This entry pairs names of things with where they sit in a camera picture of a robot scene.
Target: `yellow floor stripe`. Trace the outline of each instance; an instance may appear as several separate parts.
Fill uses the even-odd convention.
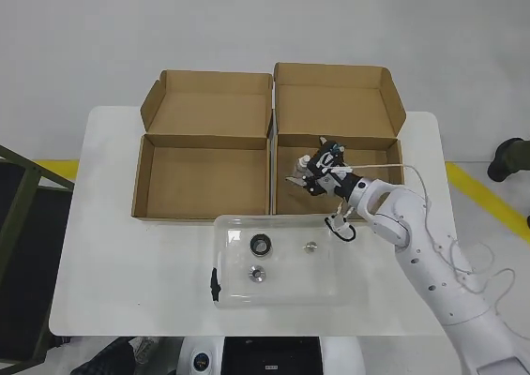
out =
[[[456,164],[446,163],[446,171],[448,181],[452,186],[479,204],[484,210],[530,245],[530,229],[527,227],[525,217]]]
[[[77,177],[79,160],[33,160],[43,168],[65,177],[68,180],[74,180]]]

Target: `white robotic arm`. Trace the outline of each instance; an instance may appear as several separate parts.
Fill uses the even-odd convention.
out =
[[[447,232],[430,234],[425,199],[407,187],[347,172],[343,147],[325,139],[308,169],[297,179],[304,182],[300,186],[311,195],[326,192],[342,197],[375,233],[395,245],[398,263],[442,324],[463,375],[530,375],[530,355],[482,293],[471,292],[481,287],[455,239]]]

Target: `cardboard box lid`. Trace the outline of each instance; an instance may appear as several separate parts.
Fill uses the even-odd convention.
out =
[[[266,73],[164,70],[140,112],[151,134],[262,138],[272,89]]]
[[[385,67],[277,63],[279,134],[393,138],[406,111]]]

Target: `white cable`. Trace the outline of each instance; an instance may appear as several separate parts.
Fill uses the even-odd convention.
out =
[[[466,275],[485,274],[486,272],[488,272],[493,267],[493,264],[494,264],[494,261],[495,261],[495,254],[494,254],[494,252],[493,252],[491,247],[487,246],[486,244],[481,243],[481,245],[483,245],[488,250],[488,252],[491,255],[491,259],[490,259],[488,265],[483,268],[483,271],[476,271],[475,269],[473,269],[473,267],[472,267],[471,270],[463,270],[463,269],[457,267],[456,264],[454,263],[454,246],[456,244],[458,244],[458,240],[456,240],[455,238],[449,236],[450,238],[452,238],[452,243],[450,244],[450,247],[449,247],[449,250],[448,250],[448,254],[449,254],[450,260],[447,260],[444,257],[444,254],[442,254],[442,249],[443,249],[442,246],[439,245],[435,241],[435,238],[433,238],[433,235],[432,235],[432,233],[431,233],[431,231],[429,229],[429,215],[430,215],[430,211],[432,209],[432,202],[431,202],[430,197],[429,197],[429,195],[427,193],[427,187],[425,186],[425,181],[423,181],[423,177],[421,176],[421,173],[418,171],[417,168],[415,168],[415,166],[409,165],[409,164],[355,165],[355,166],[349,166],[349,167],[333,167],[331,169],[331,172],[334,172],[334,173],[350,173],[354,169],[393,168],[393,167],[409,168],[409,169],[413,170],[416,173],[416,176],[418,177],[418,179],[419,179],[419,181],[421,183],[421,186],[423,187],[423,195],[424,195],[424,199],[425,199],[425,232],[427,232],[427,235],[429,236],[430,240],[432,241],[433,250],[435,251],[435,253],[452,269],[452,271],[454,272],[454,279],[465,290],[467,290],[468,292],[473,293],[473,294],[482,294],[482,293],[484,293],[486,291],[486,289],[488,288],[488,285],[490,284],[490,281],[492,279],[498,277],[499,275],[501,275],[501,274],[503,274],[505,272],[510,272],[512,274],[512,280],[511,280],[510,284],[508,285],[508,288],[502,294],[500,294],[500,296],[496,299],[496,302],[493,304],[493,307],[494,307],[494,310],[496,311],[496,314],[497,315],[501,315],[501,313],[500,313],[500,311],[498,309],[498,306],[499,306],[501,300],[511,291],[511,289],[515,285],[515,280],[517,278],[517,274],[516,274],[515,270],[513,270],[512,268],[503,268],[503,269],[499,270],[498,272],[493,274],[491,277],[489,277],[484,282],[483,287],[479,291],[474,291],[471,288],[469,288],[466,284],[461,282],[461,280],[459,279],[458,272],[464,273]],[[502,322],[505,325],[505,327],[508,329],[508,331],[510,331],[513,335],[515,335],[518,338],[522,338],[524,340],[530,341],[530,337],[521,335],[520,333],[515,331],[513,328],[511,328],[507,324],[507,322],[505,322],[504,319],[502,319]]]

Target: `cardboard box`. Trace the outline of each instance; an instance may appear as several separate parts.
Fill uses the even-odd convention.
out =
[[[344,144],[349,165],[401,163],[396,136],[406,111],[384,67],[277,63],[275,113],[273,213],[328,214],[337,209],[339,198],[312,197],[285,180],[298,158],[319,148],[319,136]],[[356,173],[404,183],[402,168]]]
[[[165,70],[141,108],[131,215],[269,213],[270,74]]]

